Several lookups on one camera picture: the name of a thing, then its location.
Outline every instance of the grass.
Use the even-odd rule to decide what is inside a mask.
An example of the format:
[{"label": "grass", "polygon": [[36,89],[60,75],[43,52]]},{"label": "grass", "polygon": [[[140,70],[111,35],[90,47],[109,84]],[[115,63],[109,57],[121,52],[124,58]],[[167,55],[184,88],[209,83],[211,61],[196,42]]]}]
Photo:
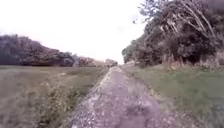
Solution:
[{"label": "grass", "polygon": [[124,67],[202,128],[224,128],[224,71]]},{"label": "grass", "polygon": [[106,68],[0,67],[0,127],[58,128]]}]

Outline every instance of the dirt path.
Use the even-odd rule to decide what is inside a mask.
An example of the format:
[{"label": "dirt path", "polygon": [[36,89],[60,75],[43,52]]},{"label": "dirt path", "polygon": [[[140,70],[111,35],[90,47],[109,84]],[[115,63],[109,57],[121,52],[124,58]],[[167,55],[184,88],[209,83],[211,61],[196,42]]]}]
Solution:
[{"label": "dirt path", "polygon": [[111,68],[74,112],[72,128],[182,128],[147,88]]}]

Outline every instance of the foliage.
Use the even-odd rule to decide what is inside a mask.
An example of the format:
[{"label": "foliage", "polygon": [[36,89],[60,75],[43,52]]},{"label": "foliage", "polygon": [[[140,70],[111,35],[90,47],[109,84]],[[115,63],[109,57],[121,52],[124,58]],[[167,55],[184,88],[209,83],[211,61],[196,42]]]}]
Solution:
[{"label": "foliage", "polygon": [[0,36],[0,65],[72,66],[71,53],[42,46],[28,37]]},{"label": "foliage", "polygon": [[146,16],[147,25],[143,35],[122,51],[124,61],[135,60],[141,65],[173,61],[196,64],[210,56],[216,58],[224,48],[224,10],[211,3],[145,0],[140,13]]}]

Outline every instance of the grassy verge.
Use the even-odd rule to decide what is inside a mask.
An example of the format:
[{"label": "grassy verge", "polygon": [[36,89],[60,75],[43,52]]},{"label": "grassy verge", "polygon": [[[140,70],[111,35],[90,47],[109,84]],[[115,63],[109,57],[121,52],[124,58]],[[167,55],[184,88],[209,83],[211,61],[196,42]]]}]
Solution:
[{"label": "grassy verge", "polygon": [[124,67],[203,128],[224,127],[224,71]]},{"label": "grassy verge", "polygon": [[57,128],[106,68],[0,67],[0,127]]}]

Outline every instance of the sky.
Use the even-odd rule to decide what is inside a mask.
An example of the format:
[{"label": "sky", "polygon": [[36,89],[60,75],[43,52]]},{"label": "sky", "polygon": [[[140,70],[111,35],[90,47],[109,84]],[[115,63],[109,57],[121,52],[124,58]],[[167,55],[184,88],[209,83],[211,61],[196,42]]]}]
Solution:
[{"label": "sky", "polygon": [[18,34],[42,45],[98,60],[123,62],[122,49],[144,24],[141,0],[0,0],[0,34]]}]

